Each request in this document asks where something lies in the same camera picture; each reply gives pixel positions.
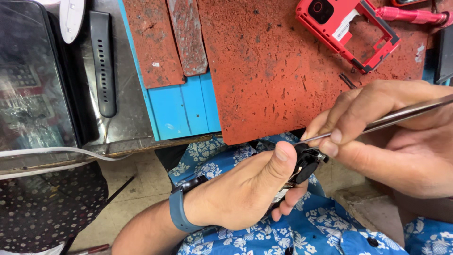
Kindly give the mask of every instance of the camera cutout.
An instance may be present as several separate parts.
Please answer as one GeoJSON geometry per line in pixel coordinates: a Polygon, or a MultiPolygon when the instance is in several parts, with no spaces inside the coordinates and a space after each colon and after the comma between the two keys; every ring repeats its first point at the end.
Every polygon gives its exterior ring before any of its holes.
{"type": "Polygon", "coordinates": [[[333,5],[328,0],[313,0],[308,6],[308,14],[319,24],[325,24],[333,15],[333,5]]]}

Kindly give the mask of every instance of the red screwdriver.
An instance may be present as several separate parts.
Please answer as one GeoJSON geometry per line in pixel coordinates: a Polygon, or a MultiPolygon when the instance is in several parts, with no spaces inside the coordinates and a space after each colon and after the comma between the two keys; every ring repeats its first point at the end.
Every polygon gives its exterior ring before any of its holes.
{"type": "Polygon", "coordinates": [[[379,7],[376,9],[384,20],[404,20],[415,24],[434,24],[445,28],[453,24],[453,11],[432,13],[425,10],[401,10],[396,7],[379,7]]]}

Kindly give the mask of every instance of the metal tweezers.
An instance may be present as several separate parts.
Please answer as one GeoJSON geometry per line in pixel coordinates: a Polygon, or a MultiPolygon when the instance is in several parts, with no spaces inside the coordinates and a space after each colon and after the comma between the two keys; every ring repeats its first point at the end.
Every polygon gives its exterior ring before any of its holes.
{"type": "MultiPolygon", "coordinates": [[[[361,134],[366,134],[366,133],[373,132],[373,131],[381,129],[381,128],[386,128],[386,127],[395,125],[402,121],[408,120],[413,117],[420,116],[431,110],[437,109],[441,106],[451,104],[451,103],[453,103],[453,94],[445,96],[443,98],[433,99],[433,100],[429,100],[426,102],[421,102],[421,103],[417,103],[417,104],[414,104],[411,106],[401,108],[397,111],[388,113],[387,115],[376,120],[375,122],[368,124],[366,126],[365,130],[363,130],[363,132],[361,134]]],[[[332,133],[326,133],[326,134],[322,134],[320,136],[312,137],[312,138],[300,141],[300,142],[294,144],[294,146],[301,144],[301,143],[308,143],[310,141],[321,139],[324,137],[329,137],[331,134],[332,133]]],[[[317,149],[317,148],[318,148],[318,146],[311,147],[308,150],[317,149]]]]}

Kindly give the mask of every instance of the blue floral shirt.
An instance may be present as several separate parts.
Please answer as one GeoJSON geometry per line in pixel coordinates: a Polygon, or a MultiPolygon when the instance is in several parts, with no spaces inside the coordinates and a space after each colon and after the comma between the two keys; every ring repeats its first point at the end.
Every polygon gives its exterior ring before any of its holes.
{"type": "MultiPolygon", "coordinates": [[[[248,143],[226,145],[221,138],[188,146],[178,166],[169,171],[175,185],[205,175],[212,179],[278,141],[296,143],[291,133],[248,143]]],[[[453,255],[453,224],[419,217],[404,227],[405,249],[380,232],[363,227],[331,198],[326,198],[316,177],[290,215],[275,222],[264,217],[253,226],[231,231],[220,226],[189,234],[178,255],[285,255],[291,254],[449,254],[453,255]]]]}

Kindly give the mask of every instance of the white sticker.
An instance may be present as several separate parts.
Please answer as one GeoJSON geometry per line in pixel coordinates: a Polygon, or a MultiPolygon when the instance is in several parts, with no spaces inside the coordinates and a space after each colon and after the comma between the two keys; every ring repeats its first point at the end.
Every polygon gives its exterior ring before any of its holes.
{"type": "Polygon", "coordinates": [[[346,18],[343,19],[343,21],[341,22],[340,26],[337,28],[335,33],[333,33],[333,36],[335,37],[335,39],[340,41],[343,38],[343,36],[349,31],[349,26],[350,26],[349,23],[357,15],[360,15],[359,12],[356,9],[353,9],[346,16],[346,18]]]}
{"type": "Polygon", "coordinates": [[[272,201],[272,203],[277,203],[278,201],[280,201],[286,195],[286,192],[288,190],[289,189],[282,189],[281,191],[279,191],[277,193],[277,195],[275,195],[274,200],[272,201]]]}

